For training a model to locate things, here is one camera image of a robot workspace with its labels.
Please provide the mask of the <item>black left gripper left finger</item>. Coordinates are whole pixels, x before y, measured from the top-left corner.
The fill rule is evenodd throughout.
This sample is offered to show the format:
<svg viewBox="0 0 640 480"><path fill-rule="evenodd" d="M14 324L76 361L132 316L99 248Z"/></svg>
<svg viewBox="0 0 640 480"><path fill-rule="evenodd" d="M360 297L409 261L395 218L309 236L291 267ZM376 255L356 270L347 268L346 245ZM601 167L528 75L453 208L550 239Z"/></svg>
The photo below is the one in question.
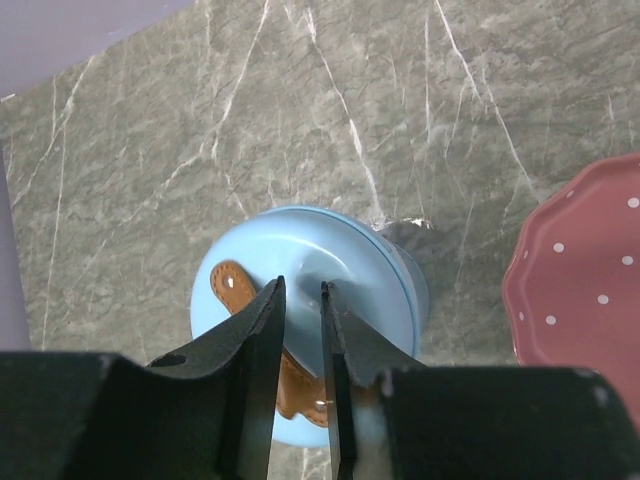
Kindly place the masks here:
<svg viewBox="0 0 640 480"><path fill-rule="evenodd" d="M286 286L141 366L104 352L1 356L5 479L263 479Z"/></svg>

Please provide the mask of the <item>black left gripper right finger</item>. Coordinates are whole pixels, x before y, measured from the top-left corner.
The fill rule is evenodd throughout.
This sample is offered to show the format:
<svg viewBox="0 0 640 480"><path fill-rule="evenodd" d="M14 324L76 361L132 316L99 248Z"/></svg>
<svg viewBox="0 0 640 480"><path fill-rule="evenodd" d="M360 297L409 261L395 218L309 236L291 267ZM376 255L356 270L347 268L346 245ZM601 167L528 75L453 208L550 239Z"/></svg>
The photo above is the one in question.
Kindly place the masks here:
<svg viewBox="0 0 640 480"><path fill-rule="evenodd" d="M333 283L322 340L336 479L635 479L639 438L592 370L429 367Z"/></svg>

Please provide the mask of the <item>blue cylindrical container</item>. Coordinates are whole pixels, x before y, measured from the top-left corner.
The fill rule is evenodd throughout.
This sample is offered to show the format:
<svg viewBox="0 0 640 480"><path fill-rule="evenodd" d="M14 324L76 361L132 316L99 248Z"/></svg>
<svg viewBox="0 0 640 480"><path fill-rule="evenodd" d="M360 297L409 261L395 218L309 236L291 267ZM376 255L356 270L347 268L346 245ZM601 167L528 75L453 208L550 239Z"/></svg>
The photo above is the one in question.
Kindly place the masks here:
<svg viewBox="0 0 640 480"><path fill-rule="evenodd" d="M334 282L356 314L397 348L419 356L429 292L417 263L398 245L367 240L337 258L315 251L285 277L285 346L312 374L323 375L319 298L324 281Z"/></svg>

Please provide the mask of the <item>blue round lid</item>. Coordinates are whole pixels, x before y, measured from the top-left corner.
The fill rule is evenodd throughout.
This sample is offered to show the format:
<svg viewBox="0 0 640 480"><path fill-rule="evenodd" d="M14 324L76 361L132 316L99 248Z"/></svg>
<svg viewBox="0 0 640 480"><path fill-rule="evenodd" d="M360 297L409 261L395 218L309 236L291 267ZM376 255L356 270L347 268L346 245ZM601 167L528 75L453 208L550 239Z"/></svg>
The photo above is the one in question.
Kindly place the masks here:
<svg viewBox="0 0 640 480"><path fill-rule="evenodd" d="M423 310L406 255L370 227L331 210L285 206L223 234L205 255L190 302L199 337L243 308L271 279L286 281L286 323L275 437L328 425L321 285L334 283L362 319L403 352L419 350Z"/></svg>

